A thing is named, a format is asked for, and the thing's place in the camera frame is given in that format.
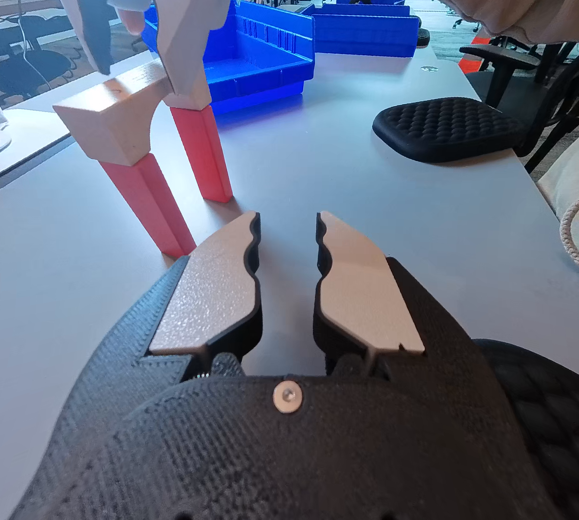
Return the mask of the white document stand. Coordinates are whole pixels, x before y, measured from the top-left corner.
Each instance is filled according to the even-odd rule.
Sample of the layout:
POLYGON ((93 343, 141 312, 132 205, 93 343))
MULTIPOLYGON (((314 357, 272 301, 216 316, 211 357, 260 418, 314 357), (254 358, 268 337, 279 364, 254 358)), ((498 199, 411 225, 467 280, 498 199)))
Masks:
POLYGON ((53 111, 1 111, 2 185, 21 176, 75 141, 53 111))

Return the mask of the black wrist rest pad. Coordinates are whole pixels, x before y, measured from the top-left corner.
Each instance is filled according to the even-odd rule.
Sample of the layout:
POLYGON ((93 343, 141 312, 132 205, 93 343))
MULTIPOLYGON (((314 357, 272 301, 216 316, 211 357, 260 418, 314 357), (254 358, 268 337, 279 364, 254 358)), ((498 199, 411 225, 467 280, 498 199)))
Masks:
POLYGON ((578 519, 578 374, 510 343, 475 339, 556 508, 578 519))
POLYGON ((389 148, 421 163, 449 163, 513 149, 526 138, 520 121, 467 97, 384 109, 372 129, 389 148))

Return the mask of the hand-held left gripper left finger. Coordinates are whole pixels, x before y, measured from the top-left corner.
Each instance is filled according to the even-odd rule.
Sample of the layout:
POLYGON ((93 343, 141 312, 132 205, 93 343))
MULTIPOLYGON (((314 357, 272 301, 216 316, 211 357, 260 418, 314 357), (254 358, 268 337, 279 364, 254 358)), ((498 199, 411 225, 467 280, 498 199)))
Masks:
POLYGON ((238 361, 262 338, 257 278, 261 217, 249 211, 210 235, 189 256, 149 345, 152 356, 190 356, 210 366, 238 361))

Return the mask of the black office chair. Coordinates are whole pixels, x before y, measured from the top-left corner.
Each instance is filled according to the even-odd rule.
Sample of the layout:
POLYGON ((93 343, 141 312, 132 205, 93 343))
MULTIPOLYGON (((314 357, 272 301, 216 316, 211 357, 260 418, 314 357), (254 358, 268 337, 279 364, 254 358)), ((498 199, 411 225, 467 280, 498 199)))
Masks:
POLYGON ((1 28, 1 101, 12 96, 30 99, 41 87, 51 90, 54 80, 68 82, 73 76, 68 57, 42 49, 38 36, 27 34, 32 20, 32 16, 16 14, 1 18, 9 24, 1 28))
POLYGON ((578 127, 578 58, 564 64, 563 44, 548 44, 540 58, 474 41, 460 48, 460 67, 485 104, 520 121, 526 138, 514 151, 528 156, 532 173, 578 127))

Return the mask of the pale wooden arch block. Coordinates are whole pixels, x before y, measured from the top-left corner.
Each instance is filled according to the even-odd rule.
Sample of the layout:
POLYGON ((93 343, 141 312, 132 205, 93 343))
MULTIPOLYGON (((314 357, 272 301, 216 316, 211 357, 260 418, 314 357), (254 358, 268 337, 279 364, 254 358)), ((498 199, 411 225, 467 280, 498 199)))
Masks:
POLYGON ((203 66, 180 95, 161 60, 154 59, 62 100, 53 109, 89 158, 133 166, 150 153, 150 125, 159 104, 203 110, 211 101, 203 66))

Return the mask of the red wooden block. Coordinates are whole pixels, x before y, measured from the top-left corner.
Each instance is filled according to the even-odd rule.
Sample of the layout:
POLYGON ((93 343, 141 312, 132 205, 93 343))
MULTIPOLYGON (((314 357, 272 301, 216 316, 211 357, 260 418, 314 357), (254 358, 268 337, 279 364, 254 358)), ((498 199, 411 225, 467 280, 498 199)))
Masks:
POLYGON ((228 203, 233 198, 213 109, 170 108, 201 196, 228 203))
POLYGON ((154 154, 130 166, 102 161, 100 165, 163 254, 179 258, 196 248, 154 154))

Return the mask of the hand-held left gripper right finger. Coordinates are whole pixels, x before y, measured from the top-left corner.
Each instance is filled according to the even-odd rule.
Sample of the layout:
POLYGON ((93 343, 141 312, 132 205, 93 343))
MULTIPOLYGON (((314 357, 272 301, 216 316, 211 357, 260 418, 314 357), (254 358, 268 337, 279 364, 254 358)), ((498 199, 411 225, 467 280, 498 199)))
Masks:
POLYGON ((355 355, 422 356, 426 347, 387 256, 366 235, 328 211, 317 214, 321 278, 315 288, 313 337, 330 366, 355 355))

